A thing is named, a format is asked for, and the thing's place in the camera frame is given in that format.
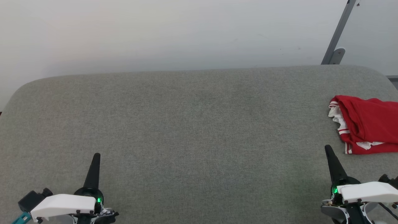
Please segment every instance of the teal connector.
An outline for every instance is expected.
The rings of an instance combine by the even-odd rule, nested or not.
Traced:
[[[15,221],[13,221],[11,224],[27,224],[27,222],[29,222],[29,220],[31,220],[31,219],[32,219],[32,217],[29,215],[29,213],[24,212],[24,213],[22,213],[22,215],[20,217],[15,219]]]

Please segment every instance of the white wall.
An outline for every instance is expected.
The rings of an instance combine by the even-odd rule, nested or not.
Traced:
[[[357,0],[337,44],[337,48],[345,48],[340,64],[362,65],[397,76],[397,9],[397,0]]]
[[[0,111],[35,79],[318,65],[347,0],[0,0]]]

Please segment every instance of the red folded cloth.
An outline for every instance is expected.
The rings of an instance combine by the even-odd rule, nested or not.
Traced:
[[[339,95],[329,108],[346,154],[398,152],[398,102]]]

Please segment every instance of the robotic arm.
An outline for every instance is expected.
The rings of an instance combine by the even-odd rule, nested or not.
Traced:
[[[398,178],[389,179],[384,174],[379,181],[361,183],[347,176],[330,145],[325,146],[325,152],[332,186],[331,199],[322,201],[322,213],[331,217],[335,224],[374,224],[367,213],[379,204],[398,220],[383,204],[393,203],[397,208]]]
[[[103,194],[98,189],[100,161],[101,155],[95,153],[83,187],[73,195],[53,195],[47,188],[41,194],[29,192],[18,202],[23,214],[12,224],[26,224],[31,219],[41,223],[53,216],[65,216],[73,224],[114,223],[119,213],[103,207]]]

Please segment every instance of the gray fabric surface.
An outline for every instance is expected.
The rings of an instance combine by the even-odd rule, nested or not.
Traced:
[[[362,182],[398,175],[398,153],[343,154],[337,94],[398,101],[380,73],[341,65],[33,81],[0,116],[1,222],[30,190],[72,194],[99,152],[117,223],[331,223],[325,144]]]

